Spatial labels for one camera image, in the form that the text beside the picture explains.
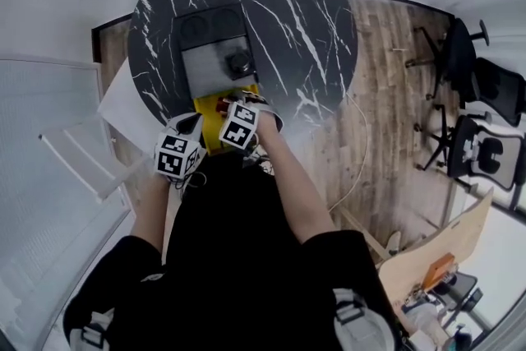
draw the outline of orange object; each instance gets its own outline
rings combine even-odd
[[[450,270],[454,264],[454,256],[451,253],[446,253],[438,261],[431,264],[427,274],[422,282],[422,289],[429,291],[437,286],[444,278],[444,275]]]

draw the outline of round marble table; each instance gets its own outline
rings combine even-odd
[[[128,37],[136,88],[162,122],[193,111],[174,60],[173,18],[241,2],[260,93],[285,122],[285,136],[321,125],[345,96],[358,38],[347,0],[139,0]]]

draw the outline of backpack strap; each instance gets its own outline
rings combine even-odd
[[[367,308],[351,289],[334,289],[335,333],[343,351],[395,351],[395,338],[385,319]]]
[[[113,320],[111,309],[105,313],[92,312],[91,322],[82,329],[73,329],[70,334],[72,351],[109,351],[106,330]]]

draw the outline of shoe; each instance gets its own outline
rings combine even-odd
[[[391,256],[395,256],[400,252],[401,239],[402,233],[400,231],[395,231],[391,234],[391,237],[389,237],[389,241],[387,242],[387,246],[385,248]]]

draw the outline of office chair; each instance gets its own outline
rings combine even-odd
[[[444,324],[443,328],[444,329],[447,329],[457,318],[457,316],[461,313],[461,312],[464,312],[464,313],[468,313],[470,314],[473,309],[475,308],[475,306],[477,306],[478,302],[481,301],[482,297],[484,297],[484,293],[482,292],[481,289],[475,289],[475,291],[473,291],[473,294],[471,294],[468,299],[464,302],[464,304],[458,306],[453,314],[451,315],[451,317],[447,320],[447,322]],[[474,315],[472,315],[472,318],[475,320],[475,322],[480,326],[482,327],[483,329],[485,329],[486,327],[482,324],[482,323],[479,323],[478,321],[478,318],[474,318],[473,317]]]
[[[429,60],[408,60],[405,63],[406,68],[421,66],[427,64],[435,64],[436,77],[435,87],[432,94],[426,94],[426,99],[434,99],[438,86],[442,81],[450,81],[452,88],[455,90],[466,90],[460,94],[476,96],[478,94],[477,80],[473,75],[475,67],[475,60],[477,54],[473,46],[475,39],[482,39],[486,41],[486,45],[490,45],[489,36],[487,34],[486,26],[483,21],[479,22],[481,32],[470,35],[466,25],[459,19],[455,19],[442,43],[442,50],[439,50],[433,42],[431,36],[427,33],[424,27],[415,28],[415,31],[421,31],[426,38],[431,51],[433,52],[433,59]]]
[[[468,175],[493,181],[507,192],[514,186],[526,182],[526,138],[518,135],[501,135],[477,125],[471,118],[460,116],[455,127],[447,127],[445,107],[435,105],[442,114],[441,136],[428,135],[439,145],[425,166],[418,164],[418,170],[425,171],[443,154],[444,161],[438,167],[447,166],[447,175],[458,179]],[[422,132],[419,124],[416,132]]]
[[[475,276],[457,272],[453,275],[453,279],[450,282],[439,283],[431,290],[431,293],[448,310],[454,312],[463,306],[464,301],[475,288],[477,282],[478,279]]]
[[[497,111],[512,127],[520,124],[526,113],[526,81],[519,74],[508,71],[495,63],[478,58],[475,62],[478,98],[461,96],[466,102],[482,101]]]

